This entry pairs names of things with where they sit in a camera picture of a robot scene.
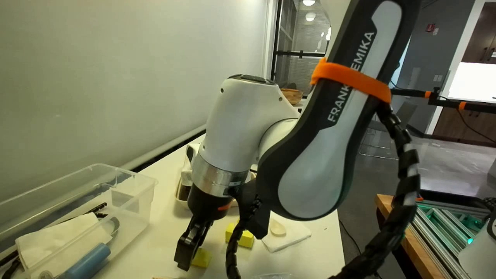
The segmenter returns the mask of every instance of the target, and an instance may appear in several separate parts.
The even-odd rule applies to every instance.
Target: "plastic bin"
[[[78,241],[101,229],[100,226],[114,235],[107,257],[112,260],[148,227],[154,186],[155,179],[146,175],[93,164],[5,200],[0,203],[0,257],[14,251],[17,237],[75,218],[106,203],[100,212],[107,215],[100,218],[98,224],[38,262],[24,272],[24,277],[41,277],[52,260],[61,260],[72,246],[78,246]]]

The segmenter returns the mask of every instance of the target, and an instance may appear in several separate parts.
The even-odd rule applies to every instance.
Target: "yellow object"
[[[211,263],[213,254],[205,251],[202,246],[199,248],[196,257],[193,258],[191,265],[197,268],[208,268]]]
[[[231,223],[227,227],[227,243],[230,241],[234,227],[236,227],[236,223]],[[238,241],[238,246],[244,246],[247,249],[252,249],[253,245],[255,245],[255,235],[250,231],[244,231],[242,238]]]

